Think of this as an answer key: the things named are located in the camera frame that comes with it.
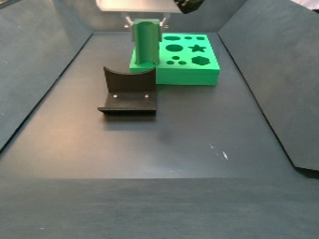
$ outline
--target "green shape sorter block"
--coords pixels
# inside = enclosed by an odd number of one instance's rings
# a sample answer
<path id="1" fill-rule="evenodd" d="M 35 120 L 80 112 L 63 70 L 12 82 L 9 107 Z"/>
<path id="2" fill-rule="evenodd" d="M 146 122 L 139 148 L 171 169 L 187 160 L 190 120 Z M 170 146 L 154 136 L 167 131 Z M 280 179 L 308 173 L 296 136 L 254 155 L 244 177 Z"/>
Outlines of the green shape sorter block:
<path id="1" fill-rule="evenodd" d="M 134 51 L 130 71 L 139 73 L 154 67 L 154 63 L 136 64 Z M 163 34 L 156 65 L 158 84 L 215 86 L 219 71 L 207 35 Z"/>

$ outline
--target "black bracket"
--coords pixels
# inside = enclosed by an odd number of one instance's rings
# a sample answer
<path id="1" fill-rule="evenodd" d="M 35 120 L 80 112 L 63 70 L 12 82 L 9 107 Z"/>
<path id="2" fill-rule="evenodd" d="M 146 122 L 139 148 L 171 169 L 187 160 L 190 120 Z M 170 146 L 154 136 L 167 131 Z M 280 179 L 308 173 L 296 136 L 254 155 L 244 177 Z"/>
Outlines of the black bracket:
<path id="1" fill-rule="evenodd" d="M 138 74 L 123 74 L 104 68 L 104 77 L 108 94 L 104 107 L 98 108 L 104 114 L 156 112 L 156 68 Z"/>

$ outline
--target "circular hole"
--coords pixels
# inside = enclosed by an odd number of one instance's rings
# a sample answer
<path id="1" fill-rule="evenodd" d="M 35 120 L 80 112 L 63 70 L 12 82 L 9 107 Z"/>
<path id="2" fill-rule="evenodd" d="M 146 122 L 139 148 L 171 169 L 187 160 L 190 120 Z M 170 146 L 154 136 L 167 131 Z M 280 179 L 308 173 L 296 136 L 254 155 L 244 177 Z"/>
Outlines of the circular hole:
<path id="1" fill-rule="evenodd" d="M 166 36 L 164 39 L 168 41 L 179 41 L 180 37 L 170 35 L 170 36 Z"/>
<path id="2" fill-rule="evenodd" d="M 168 45 L 166 47 L 166 49 L 170 50 L 170 51 L 176 52 L 176 51 L 182 51 L 183 50 L 183 46 L 180 46 L 180 45 Z"/>

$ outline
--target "green plastic block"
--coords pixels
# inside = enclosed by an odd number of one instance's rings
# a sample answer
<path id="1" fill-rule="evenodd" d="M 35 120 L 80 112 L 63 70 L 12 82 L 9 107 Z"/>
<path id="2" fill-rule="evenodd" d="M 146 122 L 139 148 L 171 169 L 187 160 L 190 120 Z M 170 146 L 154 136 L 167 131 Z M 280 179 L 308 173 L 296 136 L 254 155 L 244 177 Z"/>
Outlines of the green plastic block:
<path id="1" fill-rule="evenodd" d="M 160 20 L 136 19 L 134 21 L 135 63 L 160 63 Z"/>
<path id="2" fill-rule="evenodd" d="M 134 51 L 130 70 L 139 73 L 155 67 L 136 64 Z M 156 82 L 167 85 L 216 85 L 219 64 L 207 35 L 163 34 L 159 43 Z"/>

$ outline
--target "hexagonal hole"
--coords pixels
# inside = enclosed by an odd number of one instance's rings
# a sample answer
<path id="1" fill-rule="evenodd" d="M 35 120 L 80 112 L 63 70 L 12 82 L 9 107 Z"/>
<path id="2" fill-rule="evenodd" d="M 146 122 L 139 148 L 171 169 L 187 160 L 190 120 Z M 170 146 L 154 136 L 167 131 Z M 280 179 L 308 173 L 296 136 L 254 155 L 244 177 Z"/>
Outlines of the hexagonal hole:
<path id="1" fill-rule="evenodd" d="M 199 64 L 199 65 L 206 65 L 211 63 L 210 59 L 202 56 L 196 56 L 192 58 L 192 63 Z"/>

